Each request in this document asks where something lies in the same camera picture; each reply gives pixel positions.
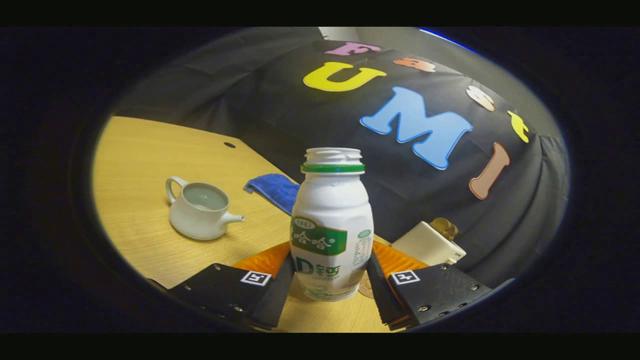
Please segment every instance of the blue light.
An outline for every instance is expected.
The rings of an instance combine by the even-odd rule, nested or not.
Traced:
[[[437,38],[441,38],[442,40],[446,40],[446,41],[448,41],[448,42],[450,42],[450,43],[452,43],[452,44],[454,44],[454,45],[458,45],[458,46],[462,47],[463,49],[469,50],[469,51],[471,51],[472,53],[474,53],[474,54],[476,54],[476,55],[482,56],[482,55],[478,54],[477,52],[475,52],[475,51],[473,51],[473,50],[469,49],[468,47],[466,47],[466,46],[464,46],[464,45],[460,45],[460,44],[458,44],[457,42],[454,42],[454,41],[452,41],[452,40],[449,40],[448,38],[445,38],[445,37],[443,37],[442,35],[438,35],[438,34],[436,34],[436,33],[432,32],[432,31],[428,31],[428,30],[425,30],[425,29],[418,29],[418,30],[422,31],[423,33],[427,33],[427,34],[429,34],[429,35],[433,35],[433,36],[435,36],[435,37],[437,37]]]

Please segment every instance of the bottle label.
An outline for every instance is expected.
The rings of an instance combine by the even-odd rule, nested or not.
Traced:
[[[334,256],[347,249],[347,232],[317,225],[303,217],[291,219],[291,245],[325,256]]]

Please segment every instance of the colorful letter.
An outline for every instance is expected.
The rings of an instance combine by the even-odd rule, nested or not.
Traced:
[[[469,181],[469,189],[474,195],[480,199],[485,200],[489,195],[489,189],[498,178],[502,169],[511,163],[507,150],[500,143],[493,143],[493,156],[489,161],[489,164],[484,168],[480,176],[475,177]]]
[[[435,65],[418,59],[402,58],[400,60],[394,60],[394,63],[402,66],[413,67],[426,72],[436,72],[436,70],[434,70]]]
[[[518,134],[518,136],[522,139],[522,141],[529,142],[529,138],[527,137],[527,135],[524,134],[525,130],[529,132],[529,128],[524,124],[524,121],[522,120],[522,118],[510,112],[509,110],[507,110],[507,113],[511,115],[511,127],[513,127],[513,131],[515,131],[516,134]]]
[[[467,89],[467,95],[469,95],[471,99],[475,100],[485,109],[489,111],[495,110],[495,108],[493,107],[493,99],[489,95],[485,94],[484,91],[476,88],[475,86],[469,85],[469,88]]]
[[[307,269],[303,270],[303,266],[302,264],[306,264],[307,265]],[[302,258],[298,258],[296,257],[296,268],[298,269],[298,272],[301,274],[313,274],[314,273],[314,266],[308,262],[307,260],[304,260]]]
[[[359,68],[360,72],[357,75],[354,75],[351,79],[341,81],[339,83],[327,80],[329,76],[336,72],[342,69],[350,69],[352,67],[353,65],[350,64],[331,61],[324,63],[324,66],[320,69],[307,74],[302,81],[309,87],[324,91],[349,91],[361,87],[364,83],[376,76],[387,76],[386,72],[370,69],[368,67],[361,67]]]
[[[336,50],[325,51],[325,54],[333,54],[333,55],[341,55],[341,56],[349,56],[351,53],[362,54],[366,53],[369,50],[380,51],[380,48],[373,45],[365,45],[358,44],[357,42],[348,42]]]
[[[365,127],[387,135],[391,122],[398,117],[397,141],[405,143],[426,133],[431,133],[423,142],[413,145],[413,153],[439,170],[449,166],[449,154],[465,131],[473,126],[462,116],[451,111],[426,117],[424,98],[417,92],[394,86],[396,93],[373,116],[365,116],[360,123]]]

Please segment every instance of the white plastic bottle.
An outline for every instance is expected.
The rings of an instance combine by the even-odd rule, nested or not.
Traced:
[[[305,294],[344,300],[358,291],[373,246],[373,215],[360,150],[307,149],[291,216],[291,255]]]

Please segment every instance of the teapot spout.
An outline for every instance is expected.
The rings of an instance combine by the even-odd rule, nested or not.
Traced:
[[[243,222],[244,217],[241,215],[233,215],[231,213],[225,213],[222,215],[222,223],[227,225],[232,222]]]

